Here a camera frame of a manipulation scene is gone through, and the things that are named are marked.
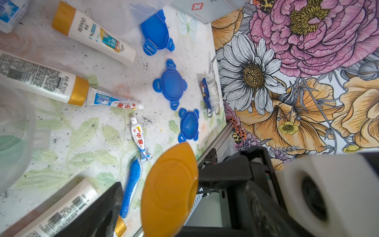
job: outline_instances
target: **orange flower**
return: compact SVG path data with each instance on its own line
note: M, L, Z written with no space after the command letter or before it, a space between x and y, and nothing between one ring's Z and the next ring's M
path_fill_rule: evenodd
M240 8L212 22L213 41L216 50L222 48L232 39L241 26L242 18L242 8Z
M378 147L379 78L365 81L353 77L344 87L348 91L340 97L343 107L333 114L332 127L343 137L354 134L353 141L359 147Z
M336 103L333 100L333 88L330 85L315 83L315 78L310 78L307 85L312 90L312 95L317 99L324 99L326 104L322 107L323 113L328 120L332 120L332 114L339 108L335 108ZM270 139L266 144L273 148L298 146L297 151L288 152L288 154L302 154L305 151L324 151L326 144L320 138L326 134L327 127L322 125L325 118L316 106L308 91L304 91L302 96L303 105L300 102L300 96L296 98L294 105L283 103L279 100L279 94L271 93L274 111L266 112L259 115L252 102L253 112L235 111L237 117L243 121L242 126L250 133L255 134L261 141Z

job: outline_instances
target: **clear plastic container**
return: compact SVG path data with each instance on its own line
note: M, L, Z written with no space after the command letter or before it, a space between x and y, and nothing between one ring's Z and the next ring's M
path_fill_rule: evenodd
M25 172L32 154L35 114L22 92L0 80L0 193Z

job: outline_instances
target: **white daisy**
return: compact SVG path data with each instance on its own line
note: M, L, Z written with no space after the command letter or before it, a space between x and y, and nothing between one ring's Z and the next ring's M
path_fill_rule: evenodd
M251 101L260 115L274 111L269 91L277 94L286 93L286 88L271 75L282 65L280 59L274 58L274 50L266 50L266 41L261 38L255 50L254 44L243 34L234 35L231 46L224 45L223 55L219 61L220 83L226 85L224 93L229 101L236 100L238 111L247 109L252 112Z

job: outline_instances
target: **gold tube cap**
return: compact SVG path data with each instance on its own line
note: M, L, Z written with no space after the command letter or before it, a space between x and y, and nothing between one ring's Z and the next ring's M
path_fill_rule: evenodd
M117 223L116 223L116 227L115 227L114 231L118 237L121 237L124 234L124 232L126 231L125 223L122 220L122 218L120 217L120 215L117 219Z
M72 94L68 103L71 105L82 106L84 104L84 101L86 101L88 88L89 82L86 79L76 76L74 89L72 90Z
M76 9L60 1L51 27L68 36Z

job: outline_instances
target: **white toothpaste tube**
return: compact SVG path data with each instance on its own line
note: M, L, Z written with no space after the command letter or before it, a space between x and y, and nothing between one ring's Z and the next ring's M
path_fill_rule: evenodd
M0 80L12 86L64 103L82 106L88 81L0 50Z
M88 88L86 105L108 105L118 108L128 108L135 110L137 108L143 109L143 105L135 100L115 96L94 88Z
M51 26L62 34L130 66L136 51L110 36L101 26L67 3L60 1Z
M84 179L51 208L14 237L52 237L66 228L86 210L100 194Z
M130 126L132 131L132 137L134 139L134 142L137 144L139 151L141 152L141 163L143 164L151 155L146 151L145 139L143 137L143 130L141 124L137 121L136 117L130 118L130 121L132 122Z

